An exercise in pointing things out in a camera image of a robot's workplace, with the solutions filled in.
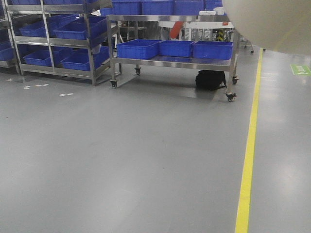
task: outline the metal cart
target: metal cart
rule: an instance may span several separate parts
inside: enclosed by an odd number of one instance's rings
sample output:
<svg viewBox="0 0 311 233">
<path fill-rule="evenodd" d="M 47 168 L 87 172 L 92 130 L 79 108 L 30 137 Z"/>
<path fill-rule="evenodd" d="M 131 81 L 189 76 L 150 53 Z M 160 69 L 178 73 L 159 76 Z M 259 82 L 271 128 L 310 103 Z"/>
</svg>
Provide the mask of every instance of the metal cart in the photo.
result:
<svg viewBox="0 0 311 233">
<path fill-rule="evenodd" d="M 83 4 L 75 4 L 75 5 L 45 5 L 43 0 L 40 0 L 40 5 L 10 5 L 10 0 L 2 0 L 7 9 L 8 21 L 12 28 L 12 36 L 13 42 L 15 44 L 15 48 L 17 51 L 17 60 L 19 63 L 21 74 L 24 75 L 25 71 L 29 72 L 38 72 L 38 73 L 46 73 L 46 74 L 53 74 L 53 75 L 60 75 L 60 76 L 69 76 L 75 78 L 83 78 L 89 79 L 92 81 L 92 84 L 96 84 L 96 80 L 105 72 L 110 63 L 106 62 L 104 65 L 101 65 L 98 69 L 94 67 L 94 56 L 91 48 L 90 43 L 90 26 L 89 26 L 89 14 L 99 10 L 100 8 L 104 7 L 111 7 L 111 0 L 99 0 L 94 3 L 87 3 L 86 0 Z M 19 36 L 15 33 L 15 26 L 14 26 L 14 19 L 16 15 L 20 14 L 28 14 L 32 16 L 42 16 L 46 31 L 46 37 L 29 37 L 29 36 Z M 87 38 L 86 40 L 77 40 L 77 39 L 59 39 L 59 38 L 52 38 L 49 35 L 48 30 L 48 21 L 47 19 L 52 14 L 80 14 L 84 17 L 86 27 L 87 27 Z M 99 43 L 104 42 L 107 38 L 107 32 L 103 33 L 102 35 L 98 36 L 95 41 L 99 41 Z M 38 46 L 47 46 L 49 48 L 50 57 L 52 61 L 51 67 L 45 66 L 35 66 L 35 65 L 28 65 L 22 62 L 22 57 L 18 50 L 18 45 L 38 45 Z M 90 71 L 82 71 L 82 70 L 75 70 L 75 69 L 64 69 L 60 67 L 56 67 L 54 65 L 54 57 L 52 52 L 53 46 L 59 47 L 71 47 L 71 48 L 80 48 L 80 49 L 87 49 L 89 63 L 90 63 Z"/>
<path fill-rule="evenodd" d="M 135 36 L 138 38 L 138 22 L 140 21 L 157 21 L 157 22 L 225 22 L 228 23 L 229 19 L 227 16 L 118 16 L 108 15 L 107 16 L 107 27 L 108 27 L 108 42 L 110 49 L 110 65 L 111 65 L 111 85 L 113 88 L 118 86 L 117 75 L 122 74 L 122 64 L 133 64 L 136 65 L 136 74 L 140 74 L 140 65 L 145 66 L 159 66 L 159 67 L 174 67 L 174 68 L 188 68 L 188 69 L 208 69 L 229 72 L 227 81 L 226 96 L 229 102 L 235 100 L 236 94 L 232 91 L 233 84 L 237 83 L 236 67 L 237 67 L 237 47 L 239 43 L 240 34 L 237 30 L 233 36 L 233 53 L 231 60 L 214 60 L 214 59 L 197 59 L 191 58 L 190 62 L 171 62 L 165 61 L 163 57 L 156 56 L 150 60 L 141 59 L 128 59 L 118 58 L 114 56 L 111 48 L 111 36 L 117 34 L 117 41 L 120 43 L 120 30 L 118 26 L 110 30 L 112 21 L 135 21 Z M 115 71 L 115 64 L 119 64 L 119 72 Z"/>
<path fill-rule="evenodd" d="M 3 7 L 3 16 L 0 17 L 0 30 L 1 30 L 1 33 L 7 33 L 8 34 L 11 46 L 14 50 L 14 58 L 11 60 L 8 60 L 8 61 L 0 61 L 0 67 L 11 68 L 11 67 L 15 66 L 17 73 L 20 73 L 19 65 L 18 65 L 18 62 L 16 61 L 16 53 L 15 53 L 14 42 L 13 42 L 13 38 L 12 38 L 12 34 L 11 34 L 11 27 L 9 24 L 9 19 L 8 19 L 8 15 L 7 15 L 7 11 L 6 11 L 6 6 L 5 6 L 5 3 L 3 1 L 1 2 L 1 4 Z"/>
</svg>

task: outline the black bag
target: black bag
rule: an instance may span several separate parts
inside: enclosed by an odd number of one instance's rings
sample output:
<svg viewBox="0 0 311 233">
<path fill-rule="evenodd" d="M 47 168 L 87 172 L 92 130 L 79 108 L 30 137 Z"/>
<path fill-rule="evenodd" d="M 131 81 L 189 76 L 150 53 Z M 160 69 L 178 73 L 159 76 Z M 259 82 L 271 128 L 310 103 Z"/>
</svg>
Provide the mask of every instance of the black bag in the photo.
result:
<svg viewBox="0 0 311 233">
<path fill-rule="evenodd" d="M 200 70 L 196 76 L 195 83 L 198 88 L 210 91 L 227 87 L 223 71 Z"/>
</svg>

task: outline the floor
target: floor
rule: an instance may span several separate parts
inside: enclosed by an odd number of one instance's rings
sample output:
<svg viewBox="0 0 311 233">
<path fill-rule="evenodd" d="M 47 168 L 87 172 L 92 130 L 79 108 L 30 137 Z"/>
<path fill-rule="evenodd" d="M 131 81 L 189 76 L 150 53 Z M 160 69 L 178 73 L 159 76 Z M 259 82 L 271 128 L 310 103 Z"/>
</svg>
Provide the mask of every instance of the floor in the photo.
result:
<svg viewBox="0 0 311 233">
<path fill-rule="evenodd" d="M 197 70 L 124 66 L 112 89 L 1 69 L 0 233 L 233 233 L 258 59 L 241 50 L 233 103 L 196 90 Z M 264 54 L 250 233 L 310 232 L 295 63 L 310 58 Z"/>
</svg>

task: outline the green floor sign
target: green floor sign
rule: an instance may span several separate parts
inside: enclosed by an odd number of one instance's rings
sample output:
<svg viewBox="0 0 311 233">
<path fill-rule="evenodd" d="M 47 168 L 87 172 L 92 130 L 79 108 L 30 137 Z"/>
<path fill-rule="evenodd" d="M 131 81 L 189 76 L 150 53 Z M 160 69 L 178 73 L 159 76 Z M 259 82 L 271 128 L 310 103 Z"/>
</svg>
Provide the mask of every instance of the green floor sign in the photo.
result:
<svg viewBox="0 0 311 233">
<path fill-rule="evenodd" d="M 294 75 L 311 76 L 311 71 L 308 66 L 291 65 Z"/>
</svg>

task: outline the yellow and black striped pole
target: yellow and black striped pole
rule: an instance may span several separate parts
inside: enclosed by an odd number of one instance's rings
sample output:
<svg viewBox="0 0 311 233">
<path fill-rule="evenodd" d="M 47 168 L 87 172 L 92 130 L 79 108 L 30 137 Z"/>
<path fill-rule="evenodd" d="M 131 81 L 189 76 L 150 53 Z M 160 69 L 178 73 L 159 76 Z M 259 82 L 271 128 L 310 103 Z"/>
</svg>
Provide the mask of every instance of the yellow and black striped pole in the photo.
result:
<svg viewBox="0 0 311 233">
<path fill-rule="evenodd" d="M 216 41 L 224 41 L 224 31 L 222 29 L 218 30 Z"/>
</svg>

